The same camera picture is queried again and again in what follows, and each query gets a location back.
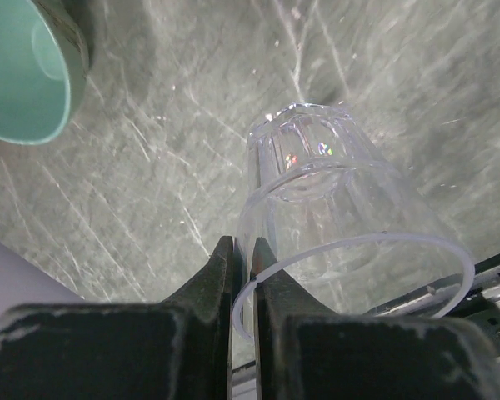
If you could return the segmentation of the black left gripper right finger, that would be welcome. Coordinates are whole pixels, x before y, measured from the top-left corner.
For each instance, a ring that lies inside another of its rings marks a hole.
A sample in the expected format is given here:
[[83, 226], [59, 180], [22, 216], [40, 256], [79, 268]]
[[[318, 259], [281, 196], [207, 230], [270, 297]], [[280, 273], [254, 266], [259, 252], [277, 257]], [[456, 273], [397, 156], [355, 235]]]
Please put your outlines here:
[[499, 399], [492, 344], [472, 322], [352, 317], [284, 271], [256, 285], [260, 399]]

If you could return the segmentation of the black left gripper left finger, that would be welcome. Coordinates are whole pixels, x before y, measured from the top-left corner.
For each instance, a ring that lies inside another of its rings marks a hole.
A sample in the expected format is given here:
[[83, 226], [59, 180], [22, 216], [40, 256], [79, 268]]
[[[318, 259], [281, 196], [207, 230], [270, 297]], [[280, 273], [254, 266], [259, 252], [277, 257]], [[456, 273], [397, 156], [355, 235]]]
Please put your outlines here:
[[0, 316], [0, 399], [228, 399], [233, 240], [156, 303], [24, 303]]

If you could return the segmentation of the clear glass cup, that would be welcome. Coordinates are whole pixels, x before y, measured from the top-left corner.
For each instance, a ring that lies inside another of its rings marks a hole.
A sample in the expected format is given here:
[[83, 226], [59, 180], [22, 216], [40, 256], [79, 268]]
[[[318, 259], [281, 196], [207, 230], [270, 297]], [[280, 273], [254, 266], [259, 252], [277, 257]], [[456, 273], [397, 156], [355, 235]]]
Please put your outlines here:
[[247, 179], [232, 313], [247, 341], [257, 286], [281, 273], [347, 315], [440, 318], [473, 285], [470, 252], [339, 107], [294, 103], [254, 126]]

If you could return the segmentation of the mint green mug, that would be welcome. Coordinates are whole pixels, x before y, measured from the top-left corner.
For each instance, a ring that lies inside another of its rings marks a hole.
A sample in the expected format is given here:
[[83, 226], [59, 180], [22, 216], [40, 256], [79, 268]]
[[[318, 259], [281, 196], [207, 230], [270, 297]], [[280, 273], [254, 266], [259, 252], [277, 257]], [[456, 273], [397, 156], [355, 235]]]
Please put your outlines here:
[[83, 100], [88, 46], [61, 1], [0, 1], [0, 140], [48, 143]]

